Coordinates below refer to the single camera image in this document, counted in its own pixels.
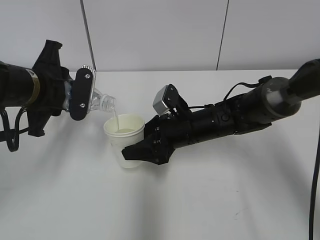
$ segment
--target table surface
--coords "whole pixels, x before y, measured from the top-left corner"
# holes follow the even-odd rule
[[[117,98],[119,114],[147,122],[166,84],[189,105],[204,105],[220,102],[238,82],[294,72],[98,72],[96,87]],[[247,91],[240,86],[234,94]],[[135,169],[120,168],[111,151],[103,131],[111,114],[52,117],[45,136],[21,136],[18,152],[0,144],[0,239],[307,239],[319,103],[306,100],[295,116],[265,130],[180,148],[169,164]],[[315,218],[319,226],[319,194]]]

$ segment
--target cable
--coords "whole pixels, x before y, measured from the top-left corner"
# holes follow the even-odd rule
[[[27,110],[24,107],[22,107],[19,110],[15,118],[14,129],[10,129],[7,111],[3,110],[0,112],[0,115],[2,118],[4,139],[6,141],[6,145],[8,146],[8,149],[10,152],[15,152],[19,149],[19,139],[20,139],[19,134],[25,133],[29,129],[29,128],[24,128],[22,130],[19,130],[20,118],[22,114],[25,113],[26,111]]]
[[[316,208],[319,168],[320,168],[320,132],[319,132],[319,138],[318,138],[318,147],[316,150],[312,185],[311,185],[310,212],[309,212],[309,240],[314,239],[314,222],[315,222],[315,208]]]
[[[190,106],[189,109],[204,109],[205,106]]]
[[[242,86],[245,86],[247,88],[250,88],[250,89],[254,89],[256,87],[259,87],[262,83],[256,83],[256,84],[249,84],[249,83],[246,83],[246,82],[239,82],[237,83],[236,85],[234,85],[230,91],[228,91],[228,93],[225,95],[225,97],[223,98],[223,101],[226,102],[227,98],[229,97],[229,95],[231,94],[231,92],[235,89],[236,86],[239,86],[239,85],[242,85]]]

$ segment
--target liquid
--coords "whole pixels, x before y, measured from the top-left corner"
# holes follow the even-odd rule
[[[134,130],[133,129],[130,129],[130,128],[122,128],[122,129],[119,129],[118,131],[116,131],[115,133],[116,134],[126,134],[126,133],[130,133],[130,132],[133,132]]]
[[[119,131],[119,118],[118,118],[118,114],[117,114],[117,112],[116,112],[116,108],[114,108],[113,109],[113,115],[114,115],[114,118],[115,118],[115,122],[116,122],[116,129],[117,129],[117,131],[116,131],[116,133],[121,133],[121,132],[118,132]]]

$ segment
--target paper cup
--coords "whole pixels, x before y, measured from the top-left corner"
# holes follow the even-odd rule
[[[130,169],[139,166],[142,161],[125,160],[122,150],[130,145],[136,144],[144,139],[145,121],[136,114],[122,114],[118,116],[119,129],[129,129],[130,132],[116,133],[118,131],[117,120],[110,118],[103,125],[104,133],[109,137],[113,151],[119,165]]]

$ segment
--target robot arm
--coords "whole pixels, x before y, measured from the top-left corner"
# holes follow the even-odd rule
[[[305,63],[291,79],[267,76],[254,87],[227,99],[230,91],[222,102],[192,112],[175,86],[165,86],[154,99],[158,115],[145,125],[144,140],[123,149],[124,158],[165,164],[177,148],[259,131],[294,115],[301,101],[320,95],[320,59]]]
[[[61,47],[61,43],[47,40],[32,69],[0,61],[0,115],[4,128],[0,132],[0,142],[6,141],[11,152],[19,148],[19,134],[45,135],[44,127],[49,118],[59,116],[62,110],[79,121],[96,107],[91,106],[93,98],[101,94],[94,90],[96,71],[84,65],[73,80],[69,70],[60,65]],[[10,129],[6,107],[21,107],[14,129]],[[28,128],[19,130],[24,112]]]

